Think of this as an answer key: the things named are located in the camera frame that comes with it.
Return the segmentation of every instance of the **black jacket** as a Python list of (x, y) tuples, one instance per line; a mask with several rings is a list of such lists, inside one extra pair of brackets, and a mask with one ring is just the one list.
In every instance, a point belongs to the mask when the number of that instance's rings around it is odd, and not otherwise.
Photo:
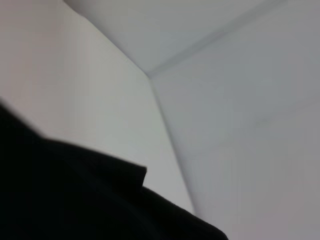
[(0, 239), (227, 240), (143, 187), (146, 172), (45, 139), (0, 104)]

